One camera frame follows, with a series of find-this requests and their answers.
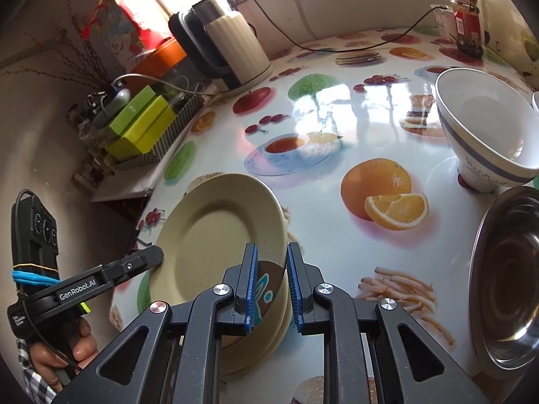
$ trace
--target triangular cutout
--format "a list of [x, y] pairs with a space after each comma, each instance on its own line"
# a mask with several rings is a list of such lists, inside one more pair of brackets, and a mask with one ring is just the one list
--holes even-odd
[[138, 357], [148, 335], [148, 328], [141, 326], [125, 344], [99, 369], [99, 375], [127, 386], [135, 371]]
[[408, 326], [399, 325], [399, 334], [406, 349], [406, 355], [415, 381], [422, 382], [444, 373], [444, 366], [440, 360]]

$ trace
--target fruit print tablecloth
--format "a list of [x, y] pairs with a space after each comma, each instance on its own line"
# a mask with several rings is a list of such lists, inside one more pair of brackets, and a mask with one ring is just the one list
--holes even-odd
[[[365, 47], [400, 32], [379, 29], [310, 46]], [[492, 51], [471, 59], [435, 34], [423, 29], [346, 54], [280, 53], [270, 78], [249, 93], [217, 98], [193, 121], [148, 203], [141, 240], [155, 242], [167, 214], [205, 179], [254, 175], [286, 210], [289, 238], [328, 282], [373, 301], [371, 284], [394, 283], [377, 266], [425, 282], [428, 299], [406, 284], [394, 290], [408, 293], [403, 305], [469, 375], [478, 373], [468, 332], [468, 270], [495, 194], [475, 193], [457, 180], [433, 83], [445, 69], [464, 66], [504, 80], [528, 101], [533, 89]], [[148, 282], [141, 275], [115, 290], [110, 316], [118, 328], [148, 304]], [[226, 379], [222, 402], [287, 404], [299, 384], [323, 374], [322, 360], [322, 337], [301, 337], [292, 326], [266, 363]]]

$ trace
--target stainless steel basin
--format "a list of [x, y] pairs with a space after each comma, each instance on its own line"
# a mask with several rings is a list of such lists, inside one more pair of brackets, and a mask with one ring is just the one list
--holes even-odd
[[475, 353], [493, 378], [521, 376], [539, 346], [539, 191], [516, 187], [487, 210], [470, 270]]

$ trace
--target kettle lid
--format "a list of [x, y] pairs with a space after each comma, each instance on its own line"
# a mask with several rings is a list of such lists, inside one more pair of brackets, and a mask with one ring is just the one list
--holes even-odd
[[201, 0], [193, 10], [205, 26], [232, 11], [227, 0]]

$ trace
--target bowl base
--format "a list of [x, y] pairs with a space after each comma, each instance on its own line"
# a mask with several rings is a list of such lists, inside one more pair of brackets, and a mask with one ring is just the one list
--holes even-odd
[[463, 177], [464, 182], [466, 182], [474, 190], [479, 191], [480, 193], [491, 193], [498, 186], [494, 183], [487, 182], [481, 178], [477, 173], [474, 173], [467, 165], [466, 162], [459, 159], [459, 166], [457, 167], [460, 175]]

